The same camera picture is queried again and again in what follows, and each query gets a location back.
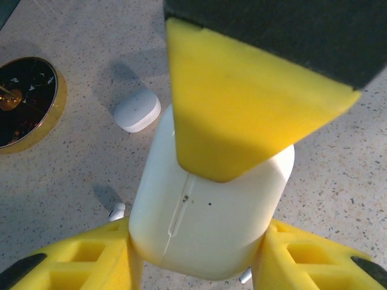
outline terrazzo floor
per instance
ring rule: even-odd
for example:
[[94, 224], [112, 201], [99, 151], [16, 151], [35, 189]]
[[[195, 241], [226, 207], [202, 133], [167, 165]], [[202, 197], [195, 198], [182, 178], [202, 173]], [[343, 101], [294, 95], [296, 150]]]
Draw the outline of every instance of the terrazzo floor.
[[[112, 111], [147, 87], [171, 103], [161, 0], [22, 0], [0, 31], [0, 65], [52, 62], [68, 100], [40, 143], [0, 155], [0, 271], [131, 204], [157, 123], [128, 134]], [[362, 250], [387, 268], [387, 70], [351, 110], [297, 143], [275, 217]], [[143, 289], [252, 289], [146, 265]]]

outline yellow foam block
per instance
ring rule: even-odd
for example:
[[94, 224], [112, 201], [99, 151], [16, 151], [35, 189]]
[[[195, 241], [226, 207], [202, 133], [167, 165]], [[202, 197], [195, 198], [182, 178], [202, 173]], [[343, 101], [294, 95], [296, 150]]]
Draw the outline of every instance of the yellow foam block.
[[252, 265], [260, 290], [382, 290], [352, 256], [366, 254], [272, 220]]
[[166, 21], [177, 157], [230, 181], [343, 114], [359, 97], [259, 48], [179, 19]]
[[132, 249], [128, 218], [36, 251], [37, 267], [12, 290], [138, 290], [143, 261]]

